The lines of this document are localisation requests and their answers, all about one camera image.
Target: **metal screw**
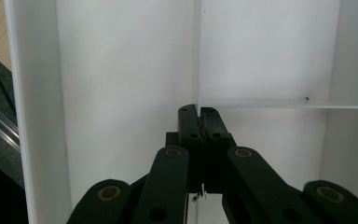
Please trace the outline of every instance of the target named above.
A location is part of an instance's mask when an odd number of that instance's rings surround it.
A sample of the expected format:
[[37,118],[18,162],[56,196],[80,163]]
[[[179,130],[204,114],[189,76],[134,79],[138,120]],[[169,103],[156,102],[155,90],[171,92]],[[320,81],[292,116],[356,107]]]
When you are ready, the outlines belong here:
[[343,203],[345,200],[345,196],[336,189],[332,189],[330,187],[319,187],[316,189],[321,198],[331,202],[331,203]]
[[103,187],[98,191],[98,199],[103,202],[112,202],[117,199],[121,194],[121,189],[115,185]]
[[246,149],[236,150],[235,155],[237,155],[238,157],[252,157],[253,156],[252,152],[249,150],[246,150]]
[[179,149],[170,148],[165,150],[164,154],[166,157],[175,158],[175,157],[180,157],[182,155],[182,152]]

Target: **metal rail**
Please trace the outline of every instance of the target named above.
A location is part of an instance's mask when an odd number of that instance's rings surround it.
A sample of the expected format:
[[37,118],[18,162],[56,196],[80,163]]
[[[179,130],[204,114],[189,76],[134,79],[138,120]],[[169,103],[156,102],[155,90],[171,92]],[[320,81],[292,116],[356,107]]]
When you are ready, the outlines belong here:
[[0,112],[0,136],[21,153],[19,129]]

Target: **hole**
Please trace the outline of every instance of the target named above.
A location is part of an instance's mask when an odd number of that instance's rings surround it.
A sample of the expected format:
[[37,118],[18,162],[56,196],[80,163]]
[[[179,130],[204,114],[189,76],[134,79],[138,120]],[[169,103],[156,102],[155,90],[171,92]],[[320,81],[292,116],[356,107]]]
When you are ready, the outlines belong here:
[[252,152],[249,150],[246,150],[246,149],[236,150],[235,155],[237,155],[238,157],[252,157],[253,156]]
[[299,214],[295,209],[293,208],[285,208],[283,210],[284,217],[294,223],[299,223],[302,220],[302,215]]
[[97,193],[98,198],[103,202],[112,202],[121,194],[121,189],[115,185],[105,186]]
[[165,156],[167,157],[172,157],[172,158],[175,158],[175,157],[180,157],[182,155],[182,152],[179,150],[179,149],[176,149],[176,148],[171,148],[171,149],[167,149],[165,152],[164,152]]
[[167,211],[163,208],[153,208],[149,213],[150,220],[160,222],[167,218]]
[[345,201],[345,196],[342,193],[330,187],[321,186],[316,189],[316,192],[323,199],[330,201],[331,203],[343,203]]

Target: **white shelf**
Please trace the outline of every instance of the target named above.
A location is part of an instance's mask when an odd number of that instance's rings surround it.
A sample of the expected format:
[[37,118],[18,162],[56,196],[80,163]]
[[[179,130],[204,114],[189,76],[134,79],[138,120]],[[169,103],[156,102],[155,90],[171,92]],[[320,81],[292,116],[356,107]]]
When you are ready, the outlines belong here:
[[199,107],[358,109],[339,101],[200,99]]

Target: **white box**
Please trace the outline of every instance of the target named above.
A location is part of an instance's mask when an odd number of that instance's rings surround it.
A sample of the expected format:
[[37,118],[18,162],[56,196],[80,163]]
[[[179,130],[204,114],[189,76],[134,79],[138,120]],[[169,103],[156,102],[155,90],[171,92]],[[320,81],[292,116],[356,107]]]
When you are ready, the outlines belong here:
[[[358,196],[358,1],[5,3],[30,223],[146,174],[192,103],[288,184]],[[219,200],[189,223],[227,222]]]

